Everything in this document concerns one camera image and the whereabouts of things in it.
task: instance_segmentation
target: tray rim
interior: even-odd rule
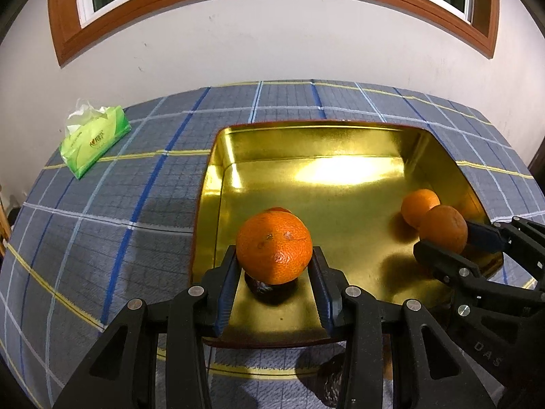
[[[243,132],[254,132],[256,130],[275,130],[275,129],[283,129],[283,128],[315,128],[315,127],[331,127],[331,128],[360,128],[360,129],[378,129],[378,130],[392,130],[392,131],[403,131],[403,130],[418,130],[423,132],[424,134],[427,134],[431,136],[435,141],[437,141],[438,145],[440,145],[448,154],[451,161],[456,164],[458,167],[458,170],[460,171],[461,175],[464,177],[465,181],[467,182],[468,186],[471,188],[471,192],[473,193],[475,199],[479,202],[479,206],[481,207],[484,218],[486,219],[486,224],[491,224],[490,216],[482,204],[482,201],[475,191],[475,188],[471,184],[471,182],[468,180],[468,178],[465,176],[463,171],[460,169],[459,165],[457,164],[456,160],[452,157],[450,152],[443,146],[443,144],[440,142],[440,140],[435,137],[433,132],[430,130],[427,130],[423,127],[413,126],[413,125],[404,125],[404,124],[394,124],[394,123],[388,123],[388,122],[375,122],[375,121],[342,121],[342,120],[327,120],[327,119],[319,119],[319,120],[284,120],[284,121],[263,121],[263,122],[255,122],[255,123],[245,123],[245,124],[236,124],[236,125],[230,125],[223,127],[219,131],[217,131],[216,136],[214,137],[214,141],[210,150],[210,153],[208,154],[206,158],[206,165],[205,170],[203,172],[203,176],[201,179],[200,184],[200,194],[197,199],[197,206],[195,210],[194,220],[193,220],[193,238],[191,243],[191,253],[190,253],[190,263],[189,263],[189,275],[188,275],[188,284],[187,286],[190,287],[193,284],[193,266],[195,261],[195,254],[196,254],[196,245],[197,245],[197,224],[198,224],[198,218],[199,218],[199,212],[201,209],[201,202],[202,202],[202,195],[203,195],[203,188],[204,188],[204,182],[206,180],[206,174],[208,171],[208,168],[211,164],[211,159],[213,158],[214,151],[218,145],[219,139],[222,135],[226,134],[226,131],[228,134],[230,133],[243,133]],[[230,167],[233,163],[225,167],[224,169],[227,169]],[[501,264],[498,267],[498,270],[500,270],[505,263],[505,259],[503,256],[503,253],[501,253]],[[490,278],[492,275],[494,275],[498,270],[495,270],[495,272],[485,275],[486,278]],[[327,343],[336,343],[338,341],[342,340],[336,340],[333,338],[326,338],[324,340],[315,340],[311,343],[305,343],[301,344],[298,342],[293,343],[283,343],[283,344],[274,344],[269,345],[265,343],[240,343],[236,341],[220,341],[219,339],[216,340],[216,338],[206,338],[207,344],[213,347],[223,347],[223,348],[291,348],[291,347],[303,347],[303,346],[314,346],[318,344],[327,344]]]

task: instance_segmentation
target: blue stripe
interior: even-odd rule
[[[450,105],[451,105],[452,107],[454,107],[454,105],[452,104],[452,102],[451,102],[450,100],[447,100],[447,101],[450,103]],[[469,121],[469,118],[464,117],[464,119],[465,119],[465,121],[467,121],[467,122],[469,123],[469,125],[473,128],[473,130],[474,130],[475,132],[477,132],[477,134],[479,134],[479,131],[475,128],[475,126],[474,126],[473,124],[471,124],[471,122]],[[490,148],[490,150],[491,150],[492,153],[495,155],[495,157],[498,159],[498,161],[499,161],[500,164],[501,164],[501,167],[502,167],[503,169],[506,169],[506,170],[507,170],[507,168],[505,167],[505,165],[504,165],[503,162],[501,161],[500,157],[498,157],[498,154],[496,153],[496,151],[492,148],[492,146],[490,146],[490,143],[487,142],[487,141],[485,141],[485,143],[486,143],[487,146]],[[514,162],[513,162],[513,165],[515,166],[515,169],[518,170],[517,165],[515,165]],[[514,176],[511,175],[511,174],[509,174],[509,176],[511,177],[511,180],[513,181],[514,187],[517,188],[517,191],[518,191],[520,197],[522,198],[522,202],[523,202],[524,205],[526,206],[526,210],[527,210],[528,212],[530,212],[530,208],[528,207],[528,205],[527,205],[527,203],[526,203],[526,200],[524,199],[524,196],[522,195],[522,192],[521,192],[520,189],[518,188],[518,185],[517,185],[517,183],[516,183],[516,181],[515,181]],[[526,183],[526,186],[528,186],[528,183],[526,182],[526,180],[525,180],[524,178],[523,178],[522,180],[524,180],[524,183]]]
[[[322,117],[324,120],[327,119],[325,116],[324,108],[322,106],[322,101],[320,100],[320,95],[318,95],[318,89],[316,89],[316,86],[314,85],[314,80],[310,80],[312,83],[310,87],[312,88],[312,95],[314,96],[314,103],[316,103],[316,106],[320,108],[320,117]]]
[[[418,115],[418,116],[420,117],[421,120],[423,120],[424,122],[426,122],[426,124],[430,127],[430,132],[433,134],[433,136],[437,139],[437,141],[438,141],[439,143],[441,143],[441,146],[443,146],[443,147],[445,148],[445,150],[448,152],[448,154],[450,155],[450,157],[451,157],[452,159],[455,160],[456,158],[454,158],[454,155],[451,153],[450,149],[445,145],[445,143],[443,142],[443,140],[441,140],[441,138],[439,137],[438,133],[435,132],[435,129],[432,127],[432,125],[430,124],[430,122],[429,122],[428,120],[426,120],[422,115],[420,115],[420,113],[414,108],[414,106],[413,106],[411,103],[409,103],[409,100],[407,100],[407,99],[403,96],[403,94],[401,94],[401,92],[399,92],[399,91],[397,90],[397,88],[393,88],[393,89],[394,89],[394,91],[396,91],[396,92],[402,97],[402,99],[405,100],[405,103],[407,103],[407,104],[409,105],[409,107],[414,111],[414,113],[415,113],[416,115]]]
[[[508,273],[506,272],[505,270],[505,262],[503,263],[502,267],[501,267],[501,272],[503,273],[503,282],[508,285],[509,282],[508,282]]]
[[[209,90],[210,88],[206,88],[203,91],[201,97],[196,101],[193,108],[187,114],[187,117],[185,117],[180,127],[176,130],[176,133],[174,134],[170,142],[168,142],[168,145],[165,147],[165,150],[167,151],[172,150],[176,141],[178,140],[178,138],[180,138],[180,135],[184,131],[185,127],[187,126],[187,123],[189,123],[189,120],[192,119],[193,113],[198,109],[198,107],[204,100],[204,97],[206,97],[206,94],[208,94]],[[153,184],[155,183],[155,180],[157,179],[157,176],[159,175],[159,172],[161,168],[163,167],[163,164],[166,159],[167,159],[167,155],[163,154],[157,160],[157,163],[155,164],[155,168],[153,169],[152,174],[149,176],[148,182],[146,183],[144,190],[142,191],[142,194],[140,195],[140,198],[138,199],[138,203],[136,203],[135,210],[133,211],[133,215],[131,217],[132,222],[138,221],[138,218],[140,217],[140,213],[142,212],[142,209],[144,208],[145,201],[148,199],[149,192],[151,192]],[[113,292],[115,291],[117,278],[119,276],[119,271],[121,270],[121,264],[123,262],[123,258],[125,257],[127,247],[129,247],[129,241],[131,239],[132,234],[133,234],[132,229],[127,229],[125,231],[125,234],[123,235],[123,240],[121,241],[121,244],[119,245],[119,249],[117,251],[117,255],[115,256],[112,272],[110,274],[110,282],[108,284],[108,289],[106,290],[106,298],[104,299],[103,311],[102,311],[102,315],[100,316],[100,322],[102,324],[107,324],[108,322],[108,316],[110,315],[110,308],[112,307]]]
[[[61,203],[61,200],[63,199],[64,194],[66,194],[66,191],[68,190],[68,188],[72,184],[72,181],[74,181],[74,180],[75,180],[75,177],[70,178],[70,181],[68,182],[68,184],[64,188],[63,193],[61,194],[61,196],[59,197],[59,200],[55,204],[55,209]],[[42,241],[44,241],[45,233],[47,232],[47,228],[49,227],[49,223],[51,223],[52,218],[53,218],[53,214],[50,214],[49,218],[47,219],[47,223],[45,224],[44,231],[42,232],[42,235],[41,235],[40,239],[37,242],[36,251],[34,252],[34,256],[32,257],[32,261],[31,261],[31,267],[34,267],[34,262],[36,261],[37,253],[40,250],[40,246],[42,245]],[[27,282],[25,284],[25,291],[23,292],[23,301],[22,301],[22,304],[21,304],[21,323],[19,324],[19,327],[21,328],[21,331],[23,329],[23,316],[25,315],[25,301],[26,301],[26,298],[27,298],[28,284],[30,283],[30,281],[31,281],[31,275],[29,274],[28,277],[27,277]],[[23,381],[25,381],[25,363],[23,361],[23,339],[22,339],[22,337],[19,337],[19,355],[21,356],[21,376],[23,377]]]

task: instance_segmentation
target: metal screw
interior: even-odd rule
[[[127,303],[127,307],[131,311],[135,311],[137,309],[140,309],[142,307],[142,300],[140,298],[133,298]]]
[[[411,311],[419,311],[422,308],[422,305],[417,300],[409,300],[409,301],[407,301],[407,307]]]
[[[346,295],[351,297],[359,297],[361,295],[361,289],[358,286],[348,286],[344,291]]]
[[[467,317],[470,312],[471,312],[471,309],[467,304],[462,304],[458,308],[458,315],[461,317]]]
[[[187,290],[187,293],[192,297],[200,297],[202,294],[204,294],[204,288],[202,286],[191,286]]]

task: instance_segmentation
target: table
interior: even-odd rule
[[[81,180],[53,154],[17,218],[0,273],[0,351],[39,407],[51,407],[129,299],[158,302],[187,286],[203,171],[223,127],[295,119],[422,127],[458,162],[492,221],[519,215],[545,224],[543,193],[498,130],[475,109],[431,95],[347,81],[259,81],[170,95],[125,112],[132,131]],[[492,280],[532,286],[508,257]],[[207,347],[213,405],[325,407],[311,391],[313,376],[343,349]],[[158,408],[165,407],[164,369],[158,361]]]

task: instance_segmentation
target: brand logo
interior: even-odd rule
[[[89,144],[91,146],[96,146],[98,143],[100,143],[102,141],[104,137],[104,132],[100,132],[96,137],[94,137],[90,142]]]
[[[488,360],[492,362],[492,364],[496,367],[498,367],[501,364],[501,361],[503,358],[496,357],[491,350],[484,347],[484,344],[480,341],[477,342],[477,344],[473,347],[477,352],[482,352],[482,356],[486,357]]]

